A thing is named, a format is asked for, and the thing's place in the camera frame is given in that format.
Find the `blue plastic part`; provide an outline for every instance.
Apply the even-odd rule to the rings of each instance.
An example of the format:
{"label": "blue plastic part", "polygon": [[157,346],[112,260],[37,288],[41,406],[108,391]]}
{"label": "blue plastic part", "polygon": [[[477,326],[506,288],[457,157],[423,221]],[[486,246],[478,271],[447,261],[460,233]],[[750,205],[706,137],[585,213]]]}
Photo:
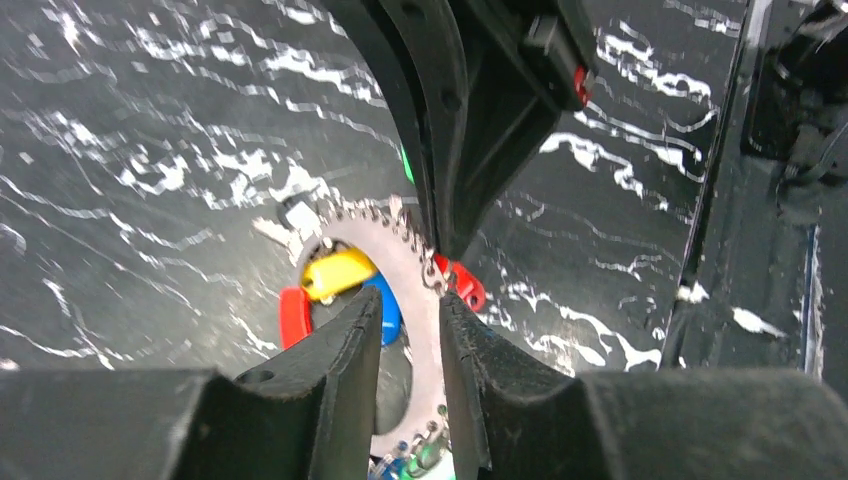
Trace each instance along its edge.
{"label": "blue plastic part", "polygon": [[377,274],[365,281],[365,285],[377,287],[383,295],[383,346],[391,345],[400,335],[400,307],[392,289],[383,275]]}

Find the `metal chain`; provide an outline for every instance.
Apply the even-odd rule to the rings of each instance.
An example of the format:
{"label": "metal chain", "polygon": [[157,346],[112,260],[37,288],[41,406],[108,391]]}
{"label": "metal chain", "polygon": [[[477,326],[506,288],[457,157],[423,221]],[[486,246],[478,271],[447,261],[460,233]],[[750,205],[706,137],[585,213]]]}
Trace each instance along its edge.
{"label": "metal chain", "polygon": [[[435,291],[440,297],[444,296],[454,283],[452,263],[448,263],[446,272],[439,272],[434,260],[435,250],[429,247],[424,237],[414,230],[409,212],[403,207],[402,199],[392,195],[388,203],[388,216],[373,203],[365,202],[339,205],[331,201],[326,211],[331,218],[342,219],[345,216],[370,218],[374,222],[382,223],[383,227],[390,227],[392,233],[409,245],[413,254],[418,254],[424,286]],[[407,347],[404,354],[411,365],[413,358],[408,350]],[[439,405],[437,411],[433,413],[435,420],[430,420],[422,429],[427,432],[426,435],[417,434],[415,438],[408,439],[409,441],[399,439],[391,453],[378,462],[369,460],[368,480],[383,480],[386,473],[393,479],[400,479],[401,475],[405,478],[406,476],[421,478],[439,464],[445,452],[451,449],[447,407]]]}

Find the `red plastic part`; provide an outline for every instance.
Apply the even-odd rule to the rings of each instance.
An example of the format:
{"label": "red plastic part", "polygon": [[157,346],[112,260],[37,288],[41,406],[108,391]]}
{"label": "red plastic part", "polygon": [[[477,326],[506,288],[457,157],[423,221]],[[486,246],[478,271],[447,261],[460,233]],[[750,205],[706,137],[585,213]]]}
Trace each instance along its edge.
{"label": "red plastic part", "polygon": [[592,99],[592,92],[589,92],[585,85],[587,74],[586,69],[583,67],[577,67],[577,72],[574,74],[574,89],[577,91],[577,97],[580,98],[580,102],[584,107]]}
{"label": "red plastic part", "polygon": [[309,295],[301,287],[280,291],[280,339],[283,350],[312,333]]}
{"label": "red plastic part", "polygon": [[436,266],[442,273],[450,266],[456,274],[456,293],[466,305],[474,312],[479,312],[486,304],[486,289],[477,277],[471,274],[467,268],[459,262],[452,262],[438,253],[433,256]]}

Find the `screw hole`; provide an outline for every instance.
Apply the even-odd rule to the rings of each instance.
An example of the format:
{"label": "screw hole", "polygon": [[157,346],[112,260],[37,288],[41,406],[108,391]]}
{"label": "screw hole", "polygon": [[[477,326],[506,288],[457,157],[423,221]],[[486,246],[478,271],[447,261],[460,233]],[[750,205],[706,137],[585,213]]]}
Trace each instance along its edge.
{"label": "screw hole", "polygon": [[424,21],[424,10],[421,10],[421,7],[412,3],[412,2],[403,2],[400,5],[401,11],[403,14],[409,17],[416,22]]}
{"label": "screw hole", "polygon": [[270,370],[251,370],[242,373],[236,378],[237,383],[255,384],[264,383],[274,378],[274,372]]}
{"label": "screw hole", "polygon": [[451,112],[459,110],[459,107],[462,106],[462,102],[459,101],[459,98],[452,90],[442,90],[441,97],[442,105]]}

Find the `yellow plastic part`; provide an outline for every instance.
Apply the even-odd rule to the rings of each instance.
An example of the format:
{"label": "yellow plastic part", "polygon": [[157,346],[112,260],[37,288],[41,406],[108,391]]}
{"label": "yellow plastic part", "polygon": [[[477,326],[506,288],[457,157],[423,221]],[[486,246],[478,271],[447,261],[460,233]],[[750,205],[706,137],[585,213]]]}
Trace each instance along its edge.
{"label": "yellow plastic part", "polygon": [[377,274],[377,267],[355,248],[334,253],[309,264],[301,286],[310,300],[322,300],[355,287]]}

